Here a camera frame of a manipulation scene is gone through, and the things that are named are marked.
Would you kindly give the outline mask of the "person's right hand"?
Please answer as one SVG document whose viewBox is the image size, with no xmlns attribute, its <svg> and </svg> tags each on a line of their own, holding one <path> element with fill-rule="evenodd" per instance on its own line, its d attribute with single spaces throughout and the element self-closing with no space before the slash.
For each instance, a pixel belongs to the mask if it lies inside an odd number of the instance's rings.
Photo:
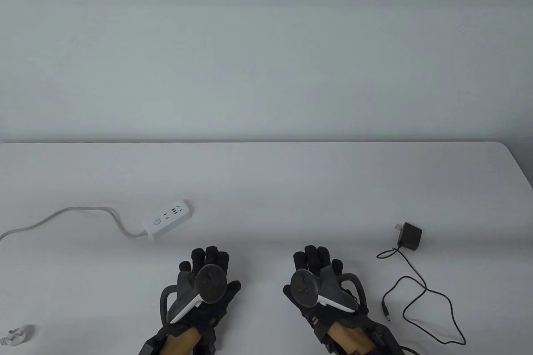
<svg viewBox="0 0 533 355">
<path fill-rule="evenodd" d="M 373 324 L 360 279 L 353 273 L 343 273 L 343 263 L 331 260 L 327 248 L 308 245 L 296 252 L 293 260 L 296 271 L 282 292 L 318 338 L 324 338 L 335 323 L 363 330 Z"/>
</svg>

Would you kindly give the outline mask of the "person's left hand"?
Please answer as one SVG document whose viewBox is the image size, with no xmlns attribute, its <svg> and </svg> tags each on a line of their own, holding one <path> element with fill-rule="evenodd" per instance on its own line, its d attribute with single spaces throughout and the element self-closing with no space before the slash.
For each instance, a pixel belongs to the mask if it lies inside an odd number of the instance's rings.
<svg viewBox="0 0 533 355">
<path fill-rule="evenodd" d="M 227 279 L 227 252 L 195 248 L 191 258 L 179 264 L 177 283 L 160 296 L 161 354 L 213 355 L 216 328 L 241 290 L 240 281 Z"/>
</svg>

